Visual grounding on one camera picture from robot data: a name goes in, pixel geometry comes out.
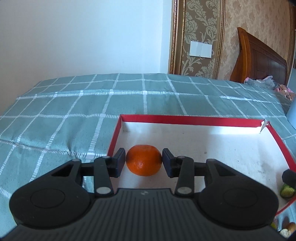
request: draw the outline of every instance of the light switch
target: light switch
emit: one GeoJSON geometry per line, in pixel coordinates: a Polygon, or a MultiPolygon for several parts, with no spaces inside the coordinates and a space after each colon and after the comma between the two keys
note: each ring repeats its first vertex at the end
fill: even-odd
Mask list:
{"type": "Polygon", "coordinates": [[[197,41],[191,41],[189,55],[203,57],[203,58],[211,58],[212,57],[212,45],[197,42],[197,41]]]}

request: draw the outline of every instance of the wallpaper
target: wallpaper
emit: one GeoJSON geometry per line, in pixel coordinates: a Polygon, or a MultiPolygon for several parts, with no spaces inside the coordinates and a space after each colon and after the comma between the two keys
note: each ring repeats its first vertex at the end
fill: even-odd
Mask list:
{"type": "Polygon", "coordinates": [[[239,56],[237,27],[242,27],[287,60],[290,38],[288,0],[226,0],[219,80],[230,79],[239,56]]]}
{"type": "Polygon", "coordinates": [[[212,78],[220,19],[220,0],[186,1],[181,75],[212,78]],[[189,56],[190,41],[212,44],[212,58],[189,56]]]}

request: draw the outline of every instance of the plaid bedspread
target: plaid bedspread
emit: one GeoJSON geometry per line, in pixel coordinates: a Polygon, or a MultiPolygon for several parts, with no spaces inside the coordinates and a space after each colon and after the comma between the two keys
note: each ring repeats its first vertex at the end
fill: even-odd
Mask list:
{"type": "Polygon", "coordinates": [[[0,237],[15,226],[12,193],[73,158],[105,156],[120,114],[267,119],[296,159],[296,130],[285,116],[290,104],[269,90],[169,74],[41,81],[0,116],[0,237]]]}

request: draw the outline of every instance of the blue object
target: blue object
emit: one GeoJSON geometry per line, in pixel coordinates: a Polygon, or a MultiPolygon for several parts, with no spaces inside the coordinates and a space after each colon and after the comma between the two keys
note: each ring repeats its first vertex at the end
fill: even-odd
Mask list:
{"type": "Polygon", "coordinates": [[[296,101],[294,100],[287,113],[287,120],[296,129],[296,101]]]}

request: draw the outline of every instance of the tangerine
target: tangerine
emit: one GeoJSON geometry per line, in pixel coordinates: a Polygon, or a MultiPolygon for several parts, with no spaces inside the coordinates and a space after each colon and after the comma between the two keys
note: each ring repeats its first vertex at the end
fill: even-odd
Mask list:
{"type": "Polygon", "coordinates": [[[151,176],[161,168],[162,160],[159,150],[150,145],[135,145],[126,154],[126,165],[139,176],[151,176]]]}

